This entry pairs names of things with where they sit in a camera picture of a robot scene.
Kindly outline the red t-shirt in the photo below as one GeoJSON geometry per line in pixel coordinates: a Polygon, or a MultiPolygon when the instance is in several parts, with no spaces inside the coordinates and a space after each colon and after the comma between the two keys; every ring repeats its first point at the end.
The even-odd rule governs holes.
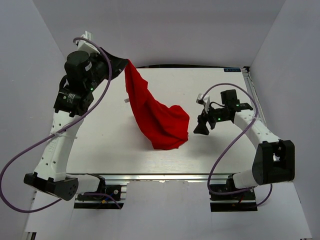
{"type": "Polygon", "coordinates": [[[130,107],[142,134],[155,150],[173,150],[189,139],[190,116],[179,105],[168,107],[154,98],[148,82],[131,61],[124,69],[130,107]]]}

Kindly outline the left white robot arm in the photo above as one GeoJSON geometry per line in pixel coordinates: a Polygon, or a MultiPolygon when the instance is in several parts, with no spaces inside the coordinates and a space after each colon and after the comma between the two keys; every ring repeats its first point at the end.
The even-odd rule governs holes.
{"type": "Polygon", "coordinates": [[[42,157],[23,182],[38,191],[69,201],[77,194],[89,193],[99,200],[106,183],[96,174],[67,174],[67,163],[77,132],[94,102],[93,92],[105,79],[113,80],[126,68],[128,60],[102,52],[77,50],[64,64],[65,76],[53,106],[53,122],[42,157]]]}

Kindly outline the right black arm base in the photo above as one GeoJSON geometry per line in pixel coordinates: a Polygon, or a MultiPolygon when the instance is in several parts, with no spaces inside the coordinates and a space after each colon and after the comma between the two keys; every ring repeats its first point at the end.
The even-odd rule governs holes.
{"type": "MultiPolygon", "coordinates": [[[[216,193],[229,193],[237,191],[234,181],[228,179],[212,179],[210,181],[210,190],[216,193]]],[[[212,213],[227,212],[256,212],[258,210],[256,195],[253,190],[241,193],[219,195],[209,193],[210,211],[212,213]]]]}

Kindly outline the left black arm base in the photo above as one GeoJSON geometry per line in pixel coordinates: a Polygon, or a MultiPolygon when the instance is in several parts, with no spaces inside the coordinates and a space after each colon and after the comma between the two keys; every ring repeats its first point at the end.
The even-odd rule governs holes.
{"type": "Polygon", "coordinates": [[[83,210],[120,210],[124,206],[127,193],[127,180],[117,175],[103,175],[104,188],[99,195],[77,194],[74,209],[83,210]]]}

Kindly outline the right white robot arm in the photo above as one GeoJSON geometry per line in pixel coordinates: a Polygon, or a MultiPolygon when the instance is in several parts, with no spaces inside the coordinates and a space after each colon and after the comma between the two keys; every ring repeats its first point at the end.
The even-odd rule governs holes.
{"type": "Polygon", "coordinates": [[[228,177],[221,194],[236,200],[245,190],[257,186],[290,182],[295,178],[295,145],[272,133],[255,115],[248,103],[241,103],[234,89],[221,92],[222,106],[212,107],[208,96],[199,94],[196,102],[204,106],[197,117],[195,134],[209,135],[217,123],[231,121],[243,131],[256,153],[252,167],[228,177]]]}

